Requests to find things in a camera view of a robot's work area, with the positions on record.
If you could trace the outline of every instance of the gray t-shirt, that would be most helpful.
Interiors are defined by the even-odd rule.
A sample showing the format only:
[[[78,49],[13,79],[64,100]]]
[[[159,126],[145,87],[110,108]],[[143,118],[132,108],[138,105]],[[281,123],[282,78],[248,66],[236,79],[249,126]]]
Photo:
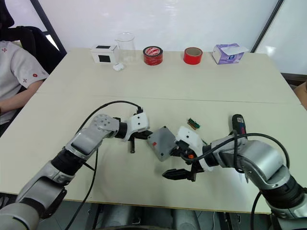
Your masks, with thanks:
[[[46,71],[30,53],[12,42],[0,41],[0,101],[16,95],[21,86],[28,88],[47,77]],[[1,114],[0,125],[9,122],[15,112]]]

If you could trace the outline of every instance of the white wall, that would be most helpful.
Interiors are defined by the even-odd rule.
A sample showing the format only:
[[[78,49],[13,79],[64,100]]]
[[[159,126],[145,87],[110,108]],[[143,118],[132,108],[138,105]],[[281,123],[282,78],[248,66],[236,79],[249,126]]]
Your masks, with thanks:
[[[307,0],[285,0],[257,53],[268,54],[280,72],[307,74]]]
[[[5,0],[5,3],[15,21],[13,27],[30,25],[46,31],[30,0]]]
[[[113,44],[136,35],[137,49],[239,43],[251,49],[277,0],[39,0],[64,47]]]

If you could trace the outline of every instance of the tissue box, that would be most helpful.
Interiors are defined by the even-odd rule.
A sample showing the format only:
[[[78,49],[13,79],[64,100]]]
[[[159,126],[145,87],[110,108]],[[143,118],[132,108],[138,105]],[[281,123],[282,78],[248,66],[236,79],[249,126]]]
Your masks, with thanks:
[[[246,51],[248,51],[247,48],[239,46],[237,43],[216,45],[213,49],[212,57],[217,64],[238,63]]]
[[[117,64],[119,61],[119,49],[117,45],[99,45],[91,49],[92,56],[96,63]]]

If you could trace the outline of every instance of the red tape roll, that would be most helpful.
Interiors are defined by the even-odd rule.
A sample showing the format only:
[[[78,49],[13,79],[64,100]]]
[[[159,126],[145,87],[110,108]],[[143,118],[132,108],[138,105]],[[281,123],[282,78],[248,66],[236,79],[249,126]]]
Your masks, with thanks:
[[[202,57],[202,50],[196,47],[186,48],[184,51],[183,60],[190,65],[196,65],[200,63]]]
[[[144,62],[147,65],[159,65],[163,60],[163,50],[157,46],[149,46],[143,50]]]

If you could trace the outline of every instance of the white table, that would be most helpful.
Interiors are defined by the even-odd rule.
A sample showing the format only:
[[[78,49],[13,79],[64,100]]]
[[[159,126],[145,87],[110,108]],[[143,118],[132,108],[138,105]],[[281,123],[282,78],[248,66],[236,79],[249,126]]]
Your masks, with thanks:
[[[300,104],[266,54],[245,53],[237,64],[217,65],[205,52],[198,65],[188,65],[182,52],[163,52],[163,62],[137,61],[116,72],[96,64],[89,49],[72,50],[38,90],[44,93],[160,99]]]
[[[229,118],[242,114],[248,132],[260,132],[280,140],[289,151],[291,173],[301,185],[307,185],[305,142],[307,111],[299,104],[211,102],[129,97],[84,96],[37,93],[0,138],[0,191],[18,193],[22,186],[73,137],[83,120],[98,106],[114,100],[128,100],[144,107],[151,130],[166,125],[176,133],[192,117],[201,128],[197,133],[206,140],[229,133]],[[101,113],[127,118],[133,106],[115,104]],[[196,182],[167,180],[161,174],[173,168],[189,169],[181,158],[160,162],[145,140],[136,141],[136,153],[130,144],[106,139],[99,149],[98,171],[91,202],[179,207],[201,210],[250,212],[258,192],[234,169],[219,166],[213,172],[197,175]],[[94,164],[94,157],[89,161]],[[83,200],[92,179],[92,171],[82,167],[68,186],[66,199]],[[256,211],[269,213],[263,198]]]

